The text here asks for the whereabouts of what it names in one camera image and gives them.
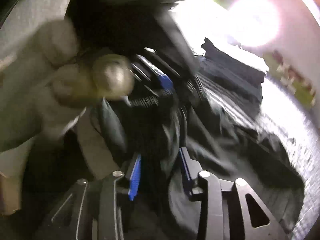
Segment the left hand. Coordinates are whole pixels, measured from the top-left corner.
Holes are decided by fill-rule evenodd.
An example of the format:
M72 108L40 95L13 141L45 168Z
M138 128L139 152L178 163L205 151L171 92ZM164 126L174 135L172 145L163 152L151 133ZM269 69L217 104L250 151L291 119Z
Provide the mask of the left hand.
M87 107L120 100L133 86L126 57L82 51L70 20L46 22L1 61L1 151L35 136L58 141Z

